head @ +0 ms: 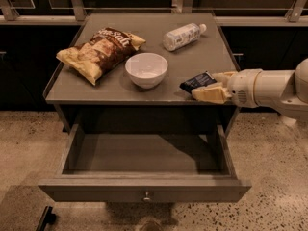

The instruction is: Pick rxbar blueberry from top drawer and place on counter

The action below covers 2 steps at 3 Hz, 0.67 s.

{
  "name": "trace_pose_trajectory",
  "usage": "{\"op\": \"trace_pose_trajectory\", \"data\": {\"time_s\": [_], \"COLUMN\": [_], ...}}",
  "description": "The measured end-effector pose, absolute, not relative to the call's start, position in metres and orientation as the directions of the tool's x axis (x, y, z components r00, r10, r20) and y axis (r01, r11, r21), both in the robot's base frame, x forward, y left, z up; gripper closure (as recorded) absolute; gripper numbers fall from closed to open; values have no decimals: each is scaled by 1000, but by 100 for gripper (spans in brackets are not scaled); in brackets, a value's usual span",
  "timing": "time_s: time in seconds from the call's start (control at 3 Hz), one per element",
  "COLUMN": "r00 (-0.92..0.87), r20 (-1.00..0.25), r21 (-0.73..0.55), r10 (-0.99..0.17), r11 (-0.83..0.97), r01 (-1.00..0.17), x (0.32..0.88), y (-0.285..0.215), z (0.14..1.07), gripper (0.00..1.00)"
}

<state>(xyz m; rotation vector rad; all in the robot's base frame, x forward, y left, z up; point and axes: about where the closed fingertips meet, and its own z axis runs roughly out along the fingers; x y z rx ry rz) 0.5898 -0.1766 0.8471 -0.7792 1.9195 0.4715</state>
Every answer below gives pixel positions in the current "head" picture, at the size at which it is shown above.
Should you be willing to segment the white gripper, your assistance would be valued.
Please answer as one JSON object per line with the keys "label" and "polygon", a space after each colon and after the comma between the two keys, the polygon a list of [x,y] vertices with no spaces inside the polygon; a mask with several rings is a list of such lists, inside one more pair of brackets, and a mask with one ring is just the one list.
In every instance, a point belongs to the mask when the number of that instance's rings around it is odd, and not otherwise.
{"label": "white gripper", "polygon": [[192,97],[198,101],[224,104],[230,98],[238,107],[256,108],[254,86],[262,69],[246,69],[240,72],[213,73],[218,83],[192,90]]}

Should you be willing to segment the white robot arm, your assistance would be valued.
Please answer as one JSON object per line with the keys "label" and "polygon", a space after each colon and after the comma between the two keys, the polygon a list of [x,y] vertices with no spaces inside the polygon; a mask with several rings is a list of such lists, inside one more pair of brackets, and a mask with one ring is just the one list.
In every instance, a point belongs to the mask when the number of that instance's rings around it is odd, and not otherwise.
{"label": "white robot arm", "polygon": [[308,60],[295,70],[245,69],[215,73],[216,83],[192,90],[198,101],[238,107],[269,107],[288,118],[308,120]]}

